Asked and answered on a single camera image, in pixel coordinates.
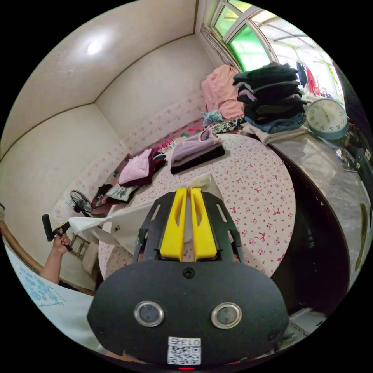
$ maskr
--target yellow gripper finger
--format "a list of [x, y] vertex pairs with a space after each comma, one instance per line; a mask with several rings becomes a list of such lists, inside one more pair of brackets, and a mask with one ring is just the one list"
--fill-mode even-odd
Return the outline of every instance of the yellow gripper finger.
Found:
[[215, 240], [200, 188], [190, 189], [190, 200], [192, 204], [194, 260], [215, 258], [217, 254]]
[[187, 194], [187, 188], [176, 190], [160, 247], [160, 254], [163, 258], [178, 259], [179, 261], [183, 259]]

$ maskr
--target qr code label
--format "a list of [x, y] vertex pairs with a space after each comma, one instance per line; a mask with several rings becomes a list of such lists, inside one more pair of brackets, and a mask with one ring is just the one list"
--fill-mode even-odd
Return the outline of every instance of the qr code label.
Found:
[[168, 337], [168, 364], [201, 365], [201, 353], [201, 338]]

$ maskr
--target floral tablecloth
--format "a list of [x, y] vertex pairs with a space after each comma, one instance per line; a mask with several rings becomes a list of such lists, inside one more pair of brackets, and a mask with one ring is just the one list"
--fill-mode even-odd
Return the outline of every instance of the floral tablecloth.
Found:
[[[247, 265], [272, 276], [288, 248], [295, 222], [295, 194], [283, 161], [261, 142], [235, 134], [219, 135], [225, 157], [172, 175], [165, 166], [134, 197], [131, 208], [155, 200], [182, 187], [198, 175], [211, 173], [222, 193], [241, 236]], [[113, 211], [123, 208], [113, 207]], [[111, 223], [103, 229], [110, 230]], [[185, 245], [184, 261], [193, 261], [193, 250]], [[103, 278], [130, 264], [132, 255], [120, 247], [99, 244], [99, 264]]]

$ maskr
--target window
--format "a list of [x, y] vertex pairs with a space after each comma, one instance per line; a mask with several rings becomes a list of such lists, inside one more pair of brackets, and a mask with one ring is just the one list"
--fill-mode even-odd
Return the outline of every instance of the window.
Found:
[[308, 67], [311, 70], [314, 78], [317, 79], [320, 90], [322, 88], [325, 88], [326, 92], [328, 92], [333, 97], [336, 97], [336, 89], [334, 86], [333, 78], [329, 73], [327, 65], [320, 62], [313, 62], [308, 63]]
[[228, 0], [229, 4], [232, 4], [235, 8], [240, 10], [242, 13], [244, 13], [246, 10], [248, 10], [252, 5], [245, 3], [245, 1], [239, 1], [239, 0]]
[[298, 59], [298, 56], [292, 47], [280, 43], [271, 43], [271, 47], [277, 56]]
[[250, 27], [244, 26], [230, 41], [229, 47], [244, 71], [259, 69], [271, 61]]
[[256, 16], [254, 16], [252, 18], [252, 20], [255, 22], [255, 23], [263, 23], [269, 19], [272, 19], [274, 17], [277, 17], [275, 14], [267, 11], [267, 10], [263, 10], [261, 11], [259, 14], [257, 14]]
[[271, 26], [263, 25], [263, 26], [259, 26], [259, 28], [260, 28], [260, 31], [264, 34], [264, 36], [268, 40], [276, 40], [280, 38], [286, 38], [289, 36], [288, 33], [278, 30], [276, 28], [273, 28]]
[[[239, 15], [248, 9], [247, 19], [238, 21]], [[214, 19], [213, 26], [223, 37], [223, 43], [228, 43], [244, 71], [260, 68], [276, 58], [279, 63], [288, 63], [292, 68], [296, 68], [299, 61], [310, 69], [320, 89], [325, 88], [334, 98], [343, 100], [331, 58], [290, 22], [239, 0], [221, 1]]]
[[285, 21], [282, 18], [277, 18], [277, 19], [269, 22], [268, 25], [272, 26], [272, 27], [275, 27], [279, 30], [285, 31], [285, 32], [287, 32], [291, 35], [307, 36], [303, 31], [299, 30], [299, 28], [295, 27], [293, 24], [291, 24], [288, 21]]
[[215, 28], [219, 31], [219, 34], [224, 37], [230, 27], [234, 24], [238, 15], [235, 12], [232, 12], [227, 7], [224, 7], [221, 11], [218, 19], [215, 23]]

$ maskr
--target black handle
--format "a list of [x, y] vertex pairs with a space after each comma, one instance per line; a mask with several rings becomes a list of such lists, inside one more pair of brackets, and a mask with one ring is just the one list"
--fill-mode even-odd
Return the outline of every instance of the black handle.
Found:
[[[70, 228], [69, 222], [66, 222], [59, 228], [52, 230], [51, 221], [49, 219], [48, 214], [44, 214], [42, 216], [42, 221], [43, 221], [44, 231], [45, 231], [45, 235], [47, 236], [48, 242], [53, 241], [56, 235], [61, 237], [62, 234], [66, 233], [66, 231]], [[70, 245], [65, 245], [65, 247], [68, 251], [72, 251], [72, 247]]]

